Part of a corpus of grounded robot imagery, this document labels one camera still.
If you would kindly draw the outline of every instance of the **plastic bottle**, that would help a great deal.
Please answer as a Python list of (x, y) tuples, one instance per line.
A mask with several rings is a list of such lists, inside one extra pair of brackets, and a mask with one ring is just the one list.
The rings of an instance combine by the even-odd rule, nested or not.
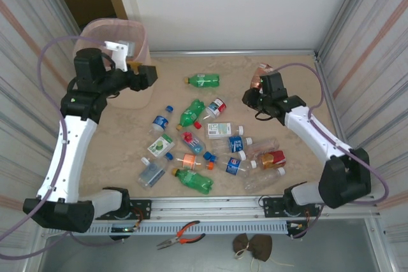
[(195, 189), (202, 194), (208, 194), (212, 188), (212, 184), (214, 184), (213, 180), (193, 170), (174, 168), (171, 173), (176, 176), (183, 185)]
[(218, 87), (219, 75), (216, 73), (200, 73), (190, 78), (184, 78), (184, 83), (195, 87)]
[(138, 183), (145, 188), (153, 187), (154, 184), (166, 173), (170, 161), (173, 159), (172, 154), (166, 153), (164, 157), (149, 161), (146, 157), (142, 162), (146, 168), (140, 173)]
[(285, 169), (283, 168), (268, 169), (260, 173), (256, 173), (245, 180), (244, 189), (248, 193), (253, 194), (267, 188), (268, 186), (271, 186), (284, 174)]
[(196, 129), (201, 129), (202, 125), (213, 122), (227, 108), (224, 99), (216, 98), (212, 101), (205, 110), (197, 118), (193, 124)]
[(205, 105), (198, 99), (195, 99), (191, 105), (180, 116), (180, 124), (177, 125), (177, 130), (181, 130), (183, 127), (192, 125), (197, 120), (201, 112), (205, 109)]
[(276, 138), (271, 137), (257, 143), (253, 143), (244, 149), (247, 159), (256, 159), (261, 154), (273, 152), (279, 149), (279, 142)]
[(241, 136), (230, 136), (219, 140), (212, 140), (212, 152), (215, 155), (234, 153), (245, 150), (247, 146), (252, 144), (252, 138), (247, 137), (242, 139)]
[(199, 139), (197, 135), (191, 132), (189, 129), (183, 129), (180, 131), (180, 138), (185, 146), (187, 146), (190, 151), (192, 151), (195, 155), (203, 155), (204, 158), (206, 156), (211, 157), (211, 153), (207, 153), (207, 148), (205, 146), (204, 141)]
[(168, 105), (158, 116), (153, 120), (152, 128), (149, 134), (159, 136), (166, 129), (168, 122), (170, 121), (171, 114), (173, 113), (173, 107)]
[(241, 161), (227, 155), (217, 156), (213, 161), (208, 164), (207, 169), (213, 170), (214, 165), (216, 165), (221, 171), (243, 178), (248, 177), (249, 171), (257, 166), (256, 161)]
[(207, 167), (204, 157), (190, 153), (173, 152), (173, 163), (180, 169), (201, 170)]
[(286, 164), (286, 158), (282, 150), (261, 154), (256, 159), (259, 167), (262, 169), (283, 167)]
[(244, 127), (242, 125), (232, 124), (231, 122), (218, 122), (205, 124), (205, 137), (211, 140), (230, 137), (234, 135), (243, 135)]

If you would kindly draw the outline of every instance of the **green soda bottle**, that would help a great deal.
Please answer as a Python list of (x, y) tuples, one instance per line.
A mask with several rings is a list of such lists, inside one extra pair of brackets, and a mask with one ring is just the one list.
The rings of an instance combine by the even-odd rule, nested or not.
[(181, 130), (183, 127), (188, 127), (192, 125), (200, 116), (201, 112), (205, 109), (204, 102), (195, 99), (191, 105), (181, 114), (180, 124), (177, 125), (177, 130)]
[(218, 87), (219, 86), (219, 75), (216, 73), (211, 74), (198, 74), (191, 78), (184, 78), (185, 84), (191, 84), (195, 87)]
[(208, 194), (212, 188), (212, 184), (214, 184), (213, 180), (193, 170), (174, 168), (171, 173), (176, 176), (183, 185), (195, 189), (202, 194)]

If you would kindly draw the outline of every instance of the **white wall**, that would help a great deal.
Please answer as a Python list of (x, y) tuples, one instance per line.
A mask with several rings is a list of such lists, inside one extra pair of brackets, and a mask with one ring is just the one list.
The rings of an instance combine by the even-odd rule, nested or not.
[(343, 0), (124, 0), (151, 50), (317, 48)]

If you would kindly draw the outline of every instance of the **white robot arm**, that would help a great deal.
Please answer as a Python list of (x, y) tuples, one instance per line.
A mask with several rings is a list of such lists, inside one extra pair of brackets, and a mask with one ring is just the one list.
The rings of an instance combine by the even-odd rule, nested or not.
[[(112, 57), (100, 49), (86, 48), (76, 54), (74, 64), (76, 78), (68, 85), (67, 94), (61, 101), (68, 139), (64, 163), (54, 186), (55, 176), (62, 152), (62, 125), (54, 155), (36, 199), (26, 199), (23, 211), (29, 213), (52, 189), (46, 203), (33, 215), (39, 225), (48, 228), (83, 233), (92, 221), (113, 212), (118, 217), (129, 213), (130, 198), (126, 189), (106, 187), (86, 199), (79, 199), (79, 179), (84, 165), (87, 147), (98, 126), (108, 96), (117, 95), (122, 89), (144, 90), (157, 80), (156, 68), (138, 66), (138, 74), (128, 69), (126, 56), (128, 45), (106, 41)], [(110, 61), (112, 69), (106, 71), (103, 58)]]
[[(306, 103), (298, 96), (288, 97), (279, 72), (275, 71), (260, 78), (261, 88), (247, 90), (242, 102), (258, 111), (257, 119), (261, 113), (270, 117), (260, 120), (277, 118), (309, 146), (324, 166), (319, 182), (301, 183), (285, 190), (284, 201), (287, 211), (296, 215), (304, 210), (302, 206), (311, 203), (337, 208), (369, 194), (370, 171), (354, 159), (350, 159), (339, 148), (348, 150), (369, 164), (366, 151), (362, 148), (352, 149), (335, 137), (313, 115), (309, 118)], [(311, 120), (330, 141), (317, 131)]]

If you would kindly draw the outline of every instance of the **pliers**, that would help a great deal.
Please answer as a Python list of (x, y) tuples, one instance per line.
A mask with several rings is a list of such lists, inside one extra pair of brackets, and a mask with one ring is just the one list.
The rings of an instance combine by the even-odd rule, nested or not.
[(189, 227), (191, 227), (191, 226), (193, 226), (195, 224), (199, 224), (199, 223), (200, 223), (200, 221), (198, 221), (198, 220), (197, 221), (191, 221), (191, 222), (187, 223), (185, 226), (183, 226), (183, 228), (181, 230), (179, 230), (177, 232), (176, 237), (171, 238), (171, 239), (167, 239), (166, 241), (158, 244), (157, 247), (160, 247), (160, 248), (158, 248), (158, 250), (161, 250), (162, 248), (170, 247), (170, 246), (174, 245), (177, 242), (179, 242), (179, 243), (181, 243), (183, 245), (184, 243), (194, 243), (194, 242), (197, 242), (197, 241), (203, 239), (205, 237), (205, 234), (201, 234), (198, 237), (191, 238), (191, 239), (181, 238), (181, 236), (184, 234), (184, 232)]

